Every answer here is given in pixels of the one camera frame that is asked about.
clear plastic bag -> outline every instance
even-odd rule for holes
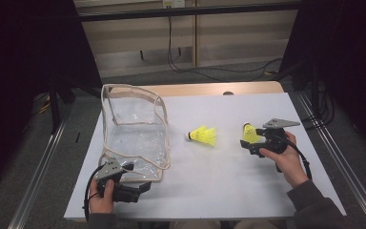
[[[102,88],[104,145],[99,165],[112,157],[134,170],[122,181],[159,181],[170,167],[168,120],[163,99],[131,85]]]

gray sleeve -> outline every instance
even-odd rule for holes
[[[114,229],[117,224],[115,214],[89,214],[89,229]]]
[[[295,224],[303,228],[346,228],[344,217],[330,198],[325,198],[311,180],[287,193],[296,209]]]

finger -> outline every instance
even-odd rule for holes
[[[108,179],[106,182],[105,194],[103,198],[108,201],[112,201],[112,192],[114,191],[114,180]]]
[[[259,150],[259,153],[261,153],[263,156],[265,156],[267,158],[270,158],[273,161],[276,161],[277,157],[278,157],[278,154],[276,154],[274,152],[271,152],[270,150],[267,150],[267,149],[264,149],[264,148],[261,148]]]
[[[288,137],[288,139],[293,142],[293,144],[296,145],[296,138],[295,138],[295,135],[291,134],[290,132],[285,132],[286,136]]]
[[[91,186],[89,187],[89,193],[92,195],[92,194],[95,194],[97,193],[97,181],[95,179],[92,179],[91,180]]]

electrical cable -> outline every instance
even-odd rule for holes
[[[328,100],[331,103],[331,109],[329,109],[329,105],[328,105],[328,102],[327,102]],[[335,103],[334,103],[332,97],[329,96],[329,93],[327,92],[327,90],[325,90],[324,95],[322,96],[322,104],[324,104],[324,105],[322,105],[322,106],[324,106],[324,108],[323,108],[324,113],[322,112],[320,114],[320,116],[323,116],[323,118],[321,118],[321,121],[320,121],[321,123],[320,124],[314,124],[311,127],[305,128],[306,131],[310,131],[310,130],[313,130],[313,129],[316,129],[316,128],[321,128],[321,127],[327,126],[334,120],[334,118],[335,118]],[[312,115],[312,116],[307,117],[305,119],[313,120],[313,119],[317,119],[317,118],[318,117],[316,117],[315,115]]]
[[[323,96],[321,96],[319,98],[319,115],[317,114],[311,114],[303,119],[301,119],[302,122],[305,122],[305,121],[312,121],[314,119],[318,119],[318,118],[321,118],[323,117],[325,114],[326,114],[326,110],[327,110],[327,103],[326,103],[326,93],[327,93],[327,90],[324,90],[324,91],[318,91],[319,94],[323,94]]]
[[[48,93],[41,94],[39,97],[35,96],[33,103],[38,102],[40,99],[44,98]]]
[[[289,146],[291,146],[300,156],[302,159],[302,163],[304,164],[305,173],[307,174],[308,179],[312,179],[312,173],[310,169],[310,162],[307,160],[307,158],[301,153],[301,151],[296,147],[295,144],[289,139],[283,138],[281,136],[273,135],[273,137],[278,138],[282,141],[285,141]]]
[[[342,14],[344,13],[344,9],[345,9],[345,0],[341,0],[341,2],[339,1],[339,7],[340,7],[340,10],[339,10],[339,13],[335,19],[335,22],[334,22],[334,26],[333,26],[333,29],[332,29],[332,33],[330,35],[330,38],[329,38],[329,41],[327,42],[327,46],[325,46],[324,48],[322,48],[322,50],[324,50],[326,52],[326,50],[328,50],[330,48],[330,44],[334,41],[335,39],[335,36],[336,36],[336,32],[338,31],[337,27],[340,23],[340,20],[342,18]],[[325,121],[325,119],[327,117],[325,117],[325,119],[322,119],[322,123],[321,124],[318,124],[318,125],[314,125],[312,127],[308,127],[308,128],[305,128],[305,130],[309,131],[309,130],[313,130],[315,128],[320,128],[320,127],[323,127],[323,126],[327,126],[329,125],[334,117],[335,117],[335,106],[334,106],[334,103],[333,103],[333,100],[332,98],[330,97],[330,100],[332,102],[332,115],[331,115],[331,118],[329,119],[329,121]],[[302,121],[307,121],[307,120],[313,120],[313,119],[316,119],[317,117],[315,115],[310,115],[309,117],[306,117],[304,119],[302,119]]]
[[[89,194],[89,188],[91,187],[91,183],[92,183],[92,180],[93,180],[93,177],[94,175],[97,173],[97,171],[101,170],[105,165],[100,165],[99,167],[97,167],[97,169],[95,169],[93,171],[93,173],[91,174],[91,177],[89,178],[89,182],[88,182],[88,185],[86,186],[86,191],[85,191],[85,199],[83,201],[83,209],[84,209],[84,212],[85,212],[85,219],[86,221],[89,221],[89,200],[91,200],[92,197],[96,196],[98,193],[95,193],[93,195],[91,195],[89,198],[88,198],[88,194]]]
[[[256,68],[256,69],[252,69],[252,70],[245,70],[245,71],[236,71],[236,70],[228,70],[228,69],[220,69],[220,68],[211,68],[211,67],[203,67],[203,68],[196,68],[196,69],[187,69],[187,70],[183,70],[178,68],[174,63],[173,63],[173,58],[172,58],[172,18],[169,17],[169,47],[168,47],[168,62],[169,62],[169,67],[172,71],[176,72],[176,73],[197,73],[197,74],[201,74],[203,76],[206,76],[210,79],[216,80],[216,81],[220,81],[220,82],[230,82],[228,80],[222,80],[222,79],[218,79],[212,76],[209,76],[207,74],[204,73],[200,73],[197,72],[196,70],[215,70],[215,71],[223,71],[223,72],[230,72],[230,73],[251,73],[251,72],[256,72],[259,70],[263,70],[262,73],[257,76],[256,78],[253,78],[249,81],[254,81],[257,80],[258,78],[262,77],[266,71],[266,68],[271,65],[272,63],[274,63],[275,61],[278,60],[282,60],[282,58],[276,58],[274,60],[271,60],[269,62],[267,62],[264,66]]]

metal frame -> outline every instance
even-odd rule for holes
[[[34,172],[34,175],[28,185],[28,189],[26,190],[25,195],[22,197],[22,200],[17,206],[16,212],[14,213],[10,221],[8,229],[21,229],[25,226],[26,221],[29,217],[29,213],[31,212],[32,205],[37,199],[38,189],[40,188],[43,178],[50,166],[51,158],[55,154],[55,149],[58,145],[59,140],[61,139],[61,135],[64,132],[65,124],[71,116],[72,107],[73,105],[68,105],[66,107],[64,119],[60,123],[59,127],[56,129],[56,132],[51,135],[49,144],[47,145],[46,150],[40,160],[40,163],[38,164],[37,169]]]
[[[305,112],[308,115],[313,116],[314,111],[311,108],[312,103],[309,100],[308,96],[306,94],[299,94],[298,98],[301,104],[303,105]],[[316,126],[323,125],[323,122],[320,119],[313,118],[312,121]],[[340,173],[344,176],[347,184],[349,185],[350,189],[355,195],[356,200],[358,201],[358,203],[360,204],[362,210],[366,215],[366,189],[356,176],[352,167],[347,162],[347,159],[344,157],[343,153],[336,145],[334,139],[332,138],[331,134],[326,129],[326,127],[323,125],[322,127],[316,128],[316,130],[319,133],[320,137],[322,138],[323,143],[326,145],[333,160],[335,161],[337,168],[340,170]]]
[[[78,16],[58,15],[56,17],[50,17],[50,18],[45,17],[40,19],[78,20],[81,22],[92,22],[92,21],[206,15],[206,14],[238,13],[238,12],[299,10],[302,7],[312,6],[314,4],[317,3],[308,3],[307,5],[306,3],[302,2],[287,2],[287,3],[251,4],[251,5],[237,5],[237,6],[220,6],[220,7],[194,7],[194,8],[135,10],[135,11],[120,11],[120,12],[80,13]]]

